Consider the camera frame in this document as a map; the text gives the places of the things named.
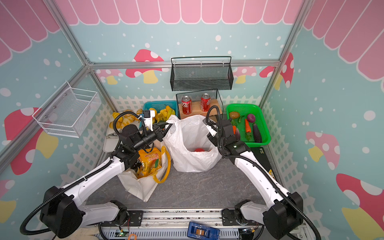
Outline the orange yellow snack bag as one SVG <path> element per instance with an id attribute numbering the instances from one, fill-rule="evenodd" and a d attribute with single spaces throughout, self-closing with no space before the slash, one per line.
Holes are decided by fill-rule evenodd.
<path id="1" fill-rule="evenodd" d="M 159 149 L 139 150 L 139 155 L 141 165 L 136 174 L 138 179 L 148 177 L 162 168 L 162 153 Z"/>

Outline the white plastic grocery bag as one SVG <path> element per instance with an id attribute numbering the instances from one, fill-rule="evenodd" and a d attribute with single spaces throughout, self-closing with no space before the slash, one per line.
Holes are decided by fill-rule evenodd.
<path id="1" fill-rule="evenodd" d="M 194 115 L 180 120 L 171 116 L 167 123 L 173 124 L 164 138 L 178 172 L 200 173 L 212 169 L 222 158 L 217 147 L 207 138 L 209 133 L 204 116 Z M 206 152 L 195 152 L 202 148 Z"/>

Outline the cream canvas tote bag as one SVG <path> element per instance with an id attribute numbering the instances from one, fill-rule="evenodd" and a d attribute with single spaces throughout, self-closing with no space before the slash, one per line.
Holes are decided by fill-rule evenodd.
<path id="1" fill-rule="evenodd" d="M 162 168 L 148 177 L 138 179 L 137 170 L 126 170 L 118 175 L 120 182 L 127 192 L 139 198 L 143 202 L 147 202 L 159 184 L 163 184 L 171 170 L 171 155 L 165 145 L 161 145 L 159 151 L 162 153 Z"/>

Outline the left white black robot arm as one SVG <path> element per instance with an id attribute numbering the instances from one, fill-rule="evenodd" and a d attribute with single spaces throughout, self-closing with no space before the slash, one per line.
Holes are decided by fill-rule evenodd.
<path id="1" fill-rule="evenodd" d="M 86 207 L 85 200 L 110 179 L 139 166 L 139 151 L 162 142 L 172 124 L 153 124 L 154 112 L 137 115 L 132 111 L 119 114 L 113 121 L 118 136 L 115 150 L 98 167 L 76 181 L 62 187 L 51 187 L 44 201 L 22 222 L 20 233 L 33 236 L 53 232 L 63 239 L 77 229 L 102 222 L 123 225 L 128 221 L 127 208 L 118 201 Z"/>

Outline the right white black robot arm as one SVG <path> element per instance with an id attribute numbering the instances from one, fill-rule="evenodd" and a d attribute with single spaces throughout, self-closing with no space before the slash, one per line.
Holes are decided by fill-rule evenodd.
<path id="1" fill-rule="evenodd" d="M 296 237 L 291 231 L 302 223 L 307 223 L 315 238 L 320 240 L 322 237 L 319 230 L 303 211 L 304 200 L 301 195 L 297 192 L 290 193 L 272 178 L 259 163 L 251 148 L 237 140 L 229 120 L 222 119 L 220 113 L 216 118 L 216 122 L 209 117 L 203 121 L 209 130 L 208 139 L 218 148 L 223 158 L 229 159 L 249 178 L 266 203 L 265 207 L 261 207 L 251 201 L 241 202 L 240 218 L 264 225 L 277 240 L 284 236 L 295 240 Z"/>

